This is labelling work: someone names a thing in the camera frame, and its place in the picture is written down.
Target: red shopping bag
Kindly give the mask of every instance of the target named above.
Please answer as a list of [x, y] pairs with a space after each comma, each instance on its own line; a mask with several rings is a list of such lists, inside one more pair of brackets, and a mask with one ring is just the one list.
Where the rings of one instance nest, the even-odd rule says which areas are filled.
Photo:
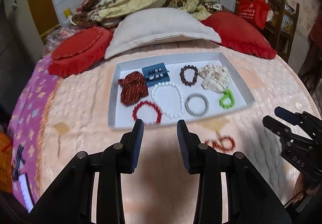
[[247, 20], [255, 28], [263, 30], [268, 11], [269, 6], [263, 0], [240, 0], [237, 15]]

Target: screw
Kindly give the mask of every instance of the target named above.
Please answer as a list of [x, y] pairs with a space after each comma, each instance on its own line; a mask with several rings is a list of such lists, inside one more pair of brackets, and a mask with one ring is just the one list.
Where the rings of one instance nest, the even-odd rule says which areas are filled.
[[200, 148], [201, 150], [206, 150], [208, 149], [208, 145], [205, 143], [200, 143], [198, 144], [198, 148]]
[[123, 148], [123, 144], [122, 143], [115, 143], [114, 145], [113, 145], [113, 148], [114, 149], [116, 149], [116, 150], [119, 150], [119, 149], [121, 149], [121, 148]]
[[86, 152], [85, 151], [80, 151], [80, 152], [77, 153], [77, 157], [79, 159], [85, 158], [85, 156], [86, 156]]
[[236, 158], [238, 158], [238, 159], [243, 159], [243, 158], [244, 158], [244, 154], [243, 154], [242, 152], [240, 152], [240, 151], [237, 151], [237, 152], [235, 153], [235, 156], [236, 156]]

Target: green bracelet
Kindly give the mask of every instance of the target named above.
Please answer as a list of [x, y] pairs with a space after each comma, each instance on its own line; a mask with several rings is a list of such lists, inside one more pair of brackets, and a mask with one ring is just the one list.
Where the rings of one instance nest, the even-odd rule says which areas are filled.
[[[230, 99], [230, 104], [225, 104], [224, 101]], [[230, 89], [226, 89], [223, 92], [223, 96], [219, 99], [219, 105], [224, 109], [230, 109], [235, 105], [235, 98]]]

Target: orange cloth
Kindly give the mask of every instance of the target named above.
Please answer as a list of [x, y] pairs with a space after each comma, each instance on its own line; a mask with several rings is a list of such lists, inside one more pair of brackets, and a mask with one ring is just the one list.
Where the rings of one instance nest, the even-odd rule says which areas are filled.
[[6, 134], [0, 132], [0, 190], [11, 193], [12, 143]]

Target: ruler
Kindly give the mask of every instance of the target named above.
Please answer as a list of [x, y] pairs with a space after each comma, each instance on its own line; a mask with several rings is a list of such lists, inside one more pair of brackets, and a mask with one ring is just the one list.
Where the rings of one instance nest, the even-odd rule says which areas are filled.
[[22, 197], [24, 199], [28, 213], [30, 213], [31, 210], [33, 209], [34, 202], [33, 202], [32, 196], [31, 196], [31, 192], [30, 192], [30, 186], [29, 186], [27, 173], [23, 173], [23, 174], [19, 175], [18, 179], [19, 179]]

